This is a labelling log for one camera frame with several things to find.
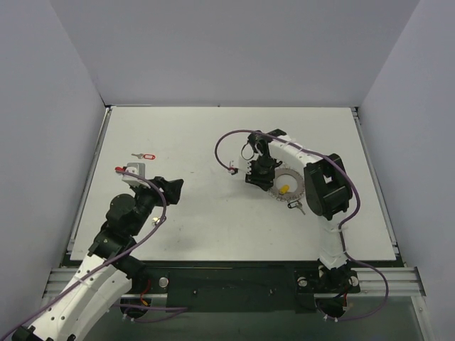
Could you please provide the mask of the steel keyring disc with rings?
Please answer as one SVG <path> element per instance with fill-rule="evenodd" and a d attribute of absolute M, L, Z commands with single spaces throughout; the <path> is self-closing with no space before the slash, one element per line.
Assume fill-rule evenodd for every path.
<path fill-rule="evenodd" d="M 285 195 L 279 194 L 283 185 L 289 185 L 289 192 Z M 268 190 L 270 196 L 282 202 L 300 200 L 305 194 L 304 178 L 296 170 L 290 168 L 278 168 L 275 170 L 274 187 Z"/>

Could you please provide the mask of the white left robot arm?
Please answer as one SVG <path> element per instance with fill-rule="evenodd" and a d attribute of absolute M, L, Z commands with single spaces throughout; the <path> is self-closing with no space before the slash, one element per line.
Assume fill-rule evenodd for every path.
<path fill-rule="evenodd" d="M 145 287 L 150 274 L 146 264 L 131 255 L 141 246 L 135 237 L 155 207 L 166 210 L 178 203 L 184 181 L 121 174 L 133 193 L 112 199 L 73 277 L 51 302 L 9 332 L 12 340 L 84 340 L 123 294 Z"/>

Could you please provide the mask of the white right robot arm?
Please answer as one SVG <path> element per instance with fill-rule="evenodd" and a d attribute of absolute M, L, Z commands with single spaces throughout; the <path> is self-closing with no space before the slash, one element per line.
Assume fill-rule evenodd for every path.
<path fill-rule="evenodd" d="M 302 199 L 318 217 L 319 256 L 322 269 L 317 274 L 320 287 L 327 291 L 343 283 L 341 270 L 348 257 L 338 224 L 346 217 L 353 190 L 346 180 L 341 158 L 316 155 L 293 142 L 280 129 L 264 134 L 252 132 L 247 138 L 252 155 L 239 157 L 245 182 L 287 203 Z"/>

